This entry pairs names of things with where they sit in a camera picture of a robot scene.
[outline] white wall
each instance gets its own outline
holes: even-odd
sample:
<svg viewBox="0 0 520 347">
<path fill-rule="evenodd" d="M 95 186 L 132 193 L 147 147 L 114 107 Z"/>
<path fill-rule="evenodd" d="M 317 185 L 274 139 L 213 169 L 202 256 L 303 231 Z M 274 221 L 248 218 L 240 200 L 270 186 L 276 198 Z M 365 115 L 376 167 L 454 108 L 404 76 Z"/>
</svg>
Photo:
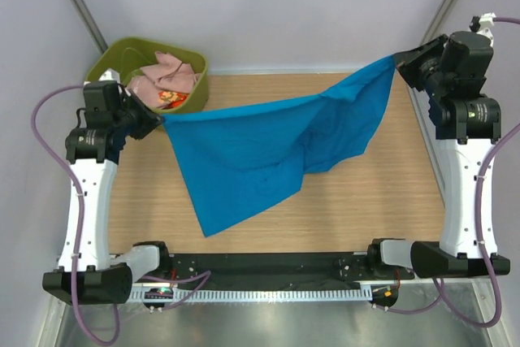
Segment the white wall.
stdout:
<svg viewBox="0 0 520 347">
<path fill-rule="evenodd" d="M 0 42 L 0 345 L 34 346 L 50 297 L 41 278 L 63 246 L 69 192 L 29 116 L 46 93 L 81 82 L 99 53 L 69 0 L 0 0 Z M 41 112 L 60 152 L 79 103 L 80 93 L 67 93 Z"/>
<path fill-rule="evenodd" d="M 485 12 L 520 18 L 518 0 L 457 0 L 439 33 L 466 30 L 473 15 Z M 505 135 L 520 122 L 520 26 L 497 24 L 492 31 L 495 37 L 495 54 L 487 72 L 483 92 L 500 103 L 502 134 Z M 511 275 L 501 277 L 500 286 L 507 319 L 512 322 L 506 325 L 517 340 L 520 340 L 519 150 L 520 136 L 517 136 L 498 154 L 493 172 L 493 227 L 499 252 L 512 261 Z"/>
<path fill-rule="evenodd" d="M 213 72 L 339 70 L 416 45 L 440 0 L 85 0 L 106 40 L 207 55 Z"/>
</svg>

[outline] blue cloth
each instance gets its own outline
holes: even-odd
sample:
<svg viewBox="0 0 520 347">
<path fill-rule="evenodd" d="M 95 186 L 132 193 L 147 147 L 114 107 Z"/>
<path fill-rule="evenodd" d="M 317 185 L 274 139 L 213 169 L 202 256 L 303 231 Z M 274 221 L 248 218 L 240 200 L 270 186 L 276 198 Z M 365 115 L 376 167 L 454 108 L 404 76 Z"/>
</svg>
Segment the blue cloth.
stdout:
<svg viewBox="0 0 520 347">
<path fill-rule="evenodd" d="M 316 95 L 164 115 L 204 235 L 290 197 L 304 174 L 362 154 L 383 118 L 393 72 L 387 57 Z"/>
</svg>

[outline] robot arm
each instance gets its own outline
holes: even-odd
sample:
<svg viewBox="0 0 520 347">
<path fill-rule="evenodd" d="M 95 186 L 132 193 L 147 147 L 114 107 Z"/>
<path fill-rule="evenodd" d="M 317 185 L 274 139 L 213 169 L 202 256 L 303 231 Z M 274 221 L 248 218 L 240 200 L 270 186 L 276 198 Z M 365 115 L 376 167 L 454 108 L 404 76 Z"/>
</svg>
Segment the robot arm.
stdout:
<svg viewBox="0 0 520 347">
<path fill-rule="evenodd" d="M 132 283 L 151 271 L 168 271 L 170 258 L 163 242 L 138 243 L 124 255 L 111 258 L 108 216 L 112 183 L 119 153 L 127 136 L 142 139 L 162 119 L 116 81 L 104 80 L 84 87 L 85 128 L 74 128 L 66 139 L 67 160 L 81 182 L 82 194 L 71 186 L 67 238 L 58 269 L 43 277 L 43 288 L 71 302 L 73 246 L 79 202 L 84 199 L 84 222 L 78 251 L 80 304 L 124 303 Z"/>
<path fill-rule="evenodd" d="M 493 55 L 494 14 L 475 17 L 469 32 L 445 35 L 394 54 L 406 83 L 430 98 L 435 148 L 446 177 L 444 230 L 439 242 L 381 240 L 384 264 L 413 269 L 420 277 L 486 275 L 475 227 L 475 186 L 480 164 L 501 137 L 498 102 L 480 90 Z M 492 229 L 492 169 L 483 182 L 484 243 L 497 275 L 509 260 L 497 253 Z"/>
</svg>

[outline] wooden table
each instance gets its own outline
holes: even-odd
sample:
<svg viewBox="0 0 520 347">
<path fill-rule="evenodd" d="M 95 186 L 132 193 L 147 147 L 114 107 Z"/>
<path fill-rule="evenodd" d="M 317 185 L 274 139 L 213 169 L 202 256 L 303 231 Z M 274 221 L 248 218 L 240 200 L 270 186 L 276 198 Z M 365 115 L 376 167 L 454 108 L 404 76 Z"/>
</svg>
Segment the wooden table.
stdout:
<svg viewBox="0 0 520 347">
<path fill-rule="evenodd" d="M 318 93 L 343 77 L 212 76 L 206 109 Z M 189 253 L 358 251 L 376 237 L 439 240 L 444 206 L 407 88 L 396 76 L 383 122 L 363 156 L 306 175 L 299 193 L 208 238 L 166 133 L 128 141 L 111 196 L 111 253 L 148 240 Z"/>
</svg>

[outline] pink cloth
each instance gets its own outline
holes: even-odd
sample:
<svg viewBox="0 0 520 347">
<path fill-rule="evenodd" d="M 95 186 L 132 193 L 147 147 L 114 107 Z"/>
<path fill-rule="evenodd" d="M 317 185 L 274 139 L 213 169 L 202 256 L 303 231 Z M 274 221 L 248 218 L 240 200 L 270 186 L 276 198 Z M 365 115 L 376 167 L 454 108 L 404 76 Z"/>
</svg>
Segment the pink cloth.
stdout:
<svg viewBox="0 0 520 347">
<path fill-rule="evenodd" d="M 158 64 L 142 67 L 144 76 L 134 76 L 127 89 L 134 92 L 148 107 L 163 108 L 171 104 L 168 93 L 191 93 L 200 74 L 193 72 L 192 66 L 177 57 L 155 52 Z"/>
<path fill-rule="evenodd" d="M 198 74 L 192 66 L 183 63 L 177 57 L 162 52 L 155 52 L 158 64 L 142 67 L 142 72 L 160 89 L 176 93 L 191 93 L 197 83 Z"/>
</svg>

